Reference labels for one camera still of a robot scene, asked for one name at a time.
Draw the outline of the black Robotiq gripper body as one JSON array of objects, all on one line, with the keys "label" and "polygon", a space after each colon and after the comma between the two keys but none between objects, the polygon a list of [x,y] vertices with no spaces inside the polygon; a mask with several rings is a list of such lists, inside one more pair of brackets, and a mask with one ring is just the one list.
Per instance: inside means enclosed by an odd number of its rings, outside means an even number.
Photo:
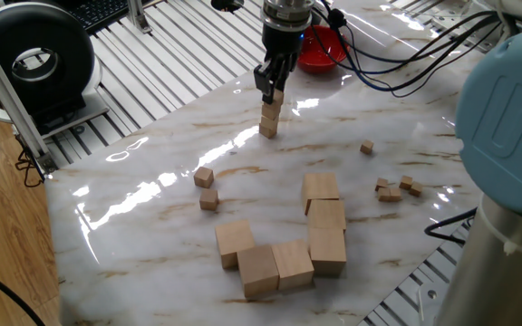
[{"label": "black Robotiq gripper body", "polygon": [[284,32],[268,25],[263,26],[262,43],[266,48],[266,59],[279,55],[299,54],[302,49],[304,33]]}]

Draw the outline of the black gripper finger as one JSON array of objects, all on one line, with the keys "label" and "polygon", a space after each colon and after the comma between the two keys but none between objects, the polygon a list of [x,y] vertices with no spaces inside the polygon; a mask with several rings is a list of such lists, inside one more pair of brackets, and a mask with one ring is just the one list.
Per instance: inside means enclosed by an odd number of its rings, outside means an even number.
[{"label": "black gripper finger", "polygon": [[281,91],[285,85],[285,58],[274,57],[257,65],[254,77],[256,87],[263,94],[263,102],[272,104],[276,90]]},{"label": "black gripper finger", "polygon": [[296,63],[299,57],[299,52],[296,53],[287,53],[283,55],[283,73],[282,73],[282,83],[285,84],[289,74],[295,69]]}]

